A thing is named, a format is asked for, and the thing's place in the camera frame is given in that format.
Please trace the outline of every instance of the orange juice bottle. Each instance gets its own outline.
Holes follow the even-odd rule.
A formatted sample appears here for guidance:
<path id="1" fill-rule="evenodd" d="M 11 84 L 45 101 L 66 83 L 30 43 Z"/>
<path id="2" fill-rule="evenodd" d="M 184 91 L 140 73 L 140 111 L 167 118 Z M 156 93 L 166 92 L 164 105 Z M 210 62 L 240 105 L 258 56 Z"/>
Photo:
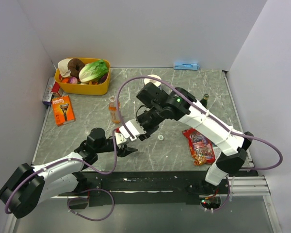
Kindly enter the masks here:
<path id="1" fill-rule="evenodd" d="M 115 104 L 115 97 L 111 96 L 109 98 L 109 111 L 111 114 L 111 121 L 115 124 L 121 123 L 120 117 L 118 115 L 117 109 L 116 109 L 116 104 Z"/>

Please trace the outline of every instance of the glass bottle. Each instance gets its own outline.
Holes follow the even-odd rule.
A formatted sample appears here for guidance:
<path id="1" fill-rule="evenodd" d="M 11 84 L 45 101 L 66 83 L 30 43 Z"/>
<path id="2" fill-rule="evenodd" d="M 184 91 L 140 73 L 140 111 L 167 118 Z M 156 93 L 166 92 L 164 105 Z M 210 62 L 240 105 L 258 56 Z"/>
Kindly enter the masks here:
<path id="1" fill-rule="evenodd" d="M 205 108 L 207 108 L 208 98 L 209 98 L 209 95 L 204 94 L 204 97 L 199 101 Z"/>

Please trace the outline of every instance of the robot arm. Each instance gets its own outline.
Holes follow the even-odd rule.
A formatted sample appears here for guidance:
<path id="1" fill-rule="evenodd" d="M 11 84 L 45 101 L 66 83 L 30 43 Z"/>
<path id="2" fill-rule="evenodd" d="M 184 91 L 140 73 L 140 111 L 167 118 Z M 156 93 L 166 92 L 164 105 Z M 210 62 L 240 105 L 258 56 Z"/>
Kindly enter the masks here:
<path id="1" fill-rule="evenodd" d="M 193 95 L 182 88 L 177 87 L 176 89 L 195 105 L 207 111 L 207 114 L 202 114 L 175 92 L 168 95 L 153 83 L 148 83 L 137 94 L 137 98 L 149 110 L 126 122 L 132 135 L 124 126 L 116 130 L 117 156 L 125 157 L 137 151 L 137 149 L 127 147 L 127 143 L 149 138 L 159 128 L 161 122 L 165 119 L 173 119 L 197 129 L 222 150 L 221 155 L 209 168 L 205 177 L 207 184 L 217 186 L 226 175 L 236 173 L 242 167 L 247 157 L 246 150 L 251 141 L 226 132 L 222 126 L 209 117 L 213 116 L 212 113 L 206 110 Z M 0 190 L 0 199 L 7 203 L 14 192 L 15 195 L 11 199 L 9 209 L 17 218 L 24 217 L 45 199 L 65 192 L 79 193 L 85 190 L 86 179 L 80 173 L 88 167 L 84 162 L 92 165 L 97 161 L 98 153 L 111 151 L 114 151 L 113 140 L 105 137 L 103 129 L 95 128 L 87 139 L 66 157 L 40 166 L 31 167 L 28 164 L 19 166 Z M 43 170 L 41 173 L 33 175 L 41 169 Z M 19 184 L 30 176 L 32 178 L 15 192 Z"/>
<path id="2" fill-rule="evenodd" d="M 226 125 L 210 113 L 192 94 L 183 88 L 177 87 L 176 90 L 207 113 L 203 114 L 193 106 L 190 106 L 175 92 L 171 92 L 168 95 L 154 84 L 148 83 L 138 93 L 137 98 L 149 110 L 137 116 L 136 119 L 126 123 L 126 126 L 134 137 L 131 137 L 124 126 L 122 126 L 116 135 L 116 140 L 120 145 L 134 141 L 137 137 L 140 140 L 145 140 L 159 128 L 159 124 L 165 119 L 173 119 L 185 123 L 198 130 L 221 149 L 221 155 L 211 165 L 205 177 L 208 183 L 217 186 L 228 174 L 234 174 L 241 169 L 247 158 L 246 150 L 251 145 L 252 140 L 232 135 L 232 126 Z M 219 120 L 230 131 L 227 132 L 221 125 L 211 119 L 211 117 Z M 239 134 L 253 136 L 250 132 L 242 133 L 237 130 L 233 131 Z"/>

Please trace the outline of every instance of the lettuce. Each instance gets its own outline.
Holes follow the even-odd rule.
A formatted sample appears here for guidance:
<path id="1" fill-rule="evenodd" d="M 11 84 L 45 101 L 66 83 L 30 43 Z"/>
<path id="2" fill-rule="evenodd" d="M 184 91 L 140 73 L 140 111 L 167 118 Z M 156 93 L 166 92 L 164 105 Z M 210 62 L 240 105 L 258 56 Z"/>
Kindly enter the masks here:
<path id="1" fill-rule="evenodd" d="M 88 83 L 89 81 L 98 82 L 99 79 L 106 73 L 109 69 L 103 60 L 99 60 L 90 64 L 86 64 L 79 73 L 79 79 L 82 83 Z"/>

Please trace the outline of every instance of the bottle cap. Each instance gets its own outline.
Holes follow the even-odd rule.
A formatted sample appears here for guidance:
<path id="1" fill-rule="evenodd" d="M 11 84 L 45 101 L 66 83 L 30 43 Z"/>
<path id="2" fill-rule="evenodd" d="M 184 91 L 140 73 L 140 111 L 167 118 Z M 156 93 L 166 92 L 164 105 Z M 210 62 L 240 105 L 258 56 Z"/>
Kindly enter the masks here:
<path id="1" fill-rule="evenodd" d="M 209 98 L 209 95 L 208 94 L 204 94 L 204 99 L 208 100 L 208 98 Z"/>
<path id="2" fill-rule="evenodd" d="M 109 101 L 110 101 L 110 102 L 115 102 L 115 96 L 111 96 L 111 97 L 109 97 Z"/>

